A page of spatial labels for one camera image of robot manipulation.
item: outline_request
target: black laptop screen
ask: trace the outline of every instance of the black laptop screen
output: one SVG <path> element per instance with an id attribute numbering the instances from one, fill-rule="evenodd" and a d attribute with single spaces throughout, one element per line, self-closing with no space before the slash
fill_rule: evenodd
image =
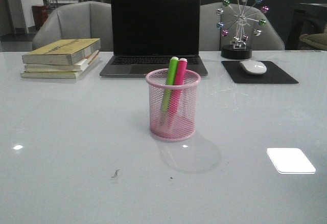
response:
<path id="1" fill-rule="evenodd" d="M 115 55 L 197 55 L 200 0 L 111 0 Z"/>

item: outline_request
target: floor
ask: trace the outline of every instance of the floor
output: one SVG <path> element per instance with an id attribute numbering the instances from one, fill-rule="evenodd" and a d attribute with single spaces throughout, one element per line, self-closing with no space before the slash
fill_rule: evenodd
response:
<path id="1" fill-rule="evenodd" d="M 0 36 L 0 52 L 29 52 L 35 34 L 8 34 Z"/>

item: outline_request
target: trash can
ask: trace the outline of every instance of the trash can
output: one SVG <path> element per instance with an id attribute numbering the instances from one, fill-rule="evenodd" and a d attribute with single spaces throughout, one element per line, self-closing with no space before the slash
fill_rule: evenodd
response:
<path id="1" fill-rule="evenodd" d="M 32 6 L 33 18 L 35 23 L 35 29 L 39 30 L 43 26 L 44 22 L 48 18 L 48 12 L 45 5 Z"/>

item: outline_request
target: ferris wheel base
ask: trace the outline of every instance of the ferris wheel base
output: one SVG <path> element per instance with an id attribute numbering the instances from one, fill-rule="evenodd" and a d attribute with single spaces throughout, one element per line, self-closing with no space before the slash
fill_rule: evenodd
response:
<path id="1" fill-rule="evenodd" d="M 224 45 L 221 50 L 221 57 L 227 59 L 249 59 L 252 57 L 252 48 L 234 49 L 232 44 Z"/>

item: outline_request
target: white mouse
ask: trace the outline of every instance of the white mouse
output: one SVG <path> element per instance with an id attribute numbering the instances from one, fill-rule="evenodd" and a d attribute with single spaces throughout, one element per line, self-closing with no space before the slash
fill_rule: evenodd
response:
<path id="1" fill-rule="evenodd" d="M 246 73 L 251 75 L 261 75 L 267 71 L 265 64 L 256 60 L 243 60 L 240 61 L 240 65 Z"/>

